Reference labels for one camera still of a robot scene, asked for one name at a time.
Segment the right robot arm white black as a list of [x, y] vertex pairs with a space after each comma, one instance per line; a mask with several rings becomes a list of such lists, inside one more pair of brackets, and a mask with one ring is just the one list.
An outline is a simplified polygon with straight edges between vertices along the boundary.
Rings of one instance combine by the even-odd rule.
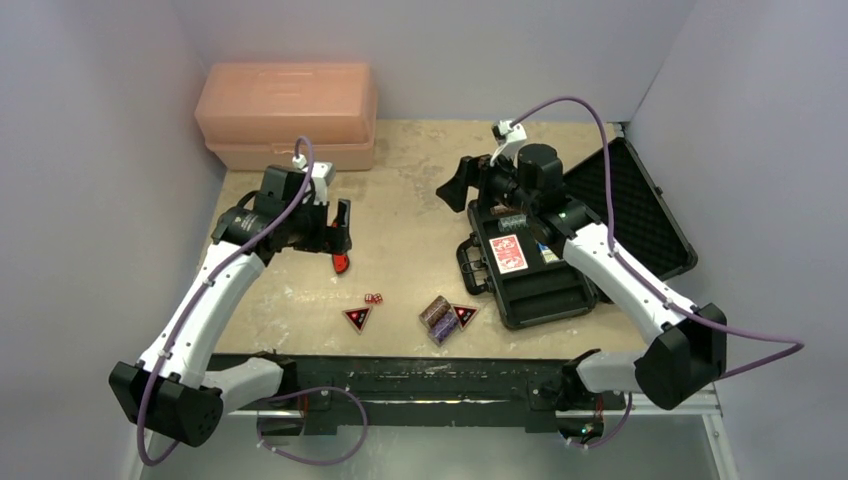
[[557, 152], [544, 144], [503, 156], [463, 157], [456, 173], [436, 190], [453, 211], [465, 209], [474, 187], [481, 199], [525, 214], [534, 238], [600, 288], [639, 330], [641, 351], [585, 352], [564, 366], [561, 392], [576, 407], [600, 393], [641, 393], [673, 410], [725, 371], [727, 320], [713, 304], [703, 307], [675, 292], [643, 266], [603, 222], [567, 191]]

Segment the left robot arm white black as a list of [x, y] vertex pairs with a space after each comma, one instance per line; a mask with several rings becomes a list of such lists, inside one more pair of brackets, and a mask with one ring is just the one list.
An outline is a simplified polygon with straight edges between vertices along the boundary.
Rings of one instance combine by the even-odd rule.
[[332, 164], [266, 168], [259, 189], [225, 210], [212, 231], [204, 262], [178, 310], [133, 364], [117, 363], [108, 378], [128, 420], [191, 447], [205, 443], [221, 417], [263, 399], [284, 409], [297, 399], [289, 361], [260, 353], [235, 367], [209, 368], [235, 308], [286, 248], [342, 255], [352, 245], [350, 207], [337, 202], [328, 217]]

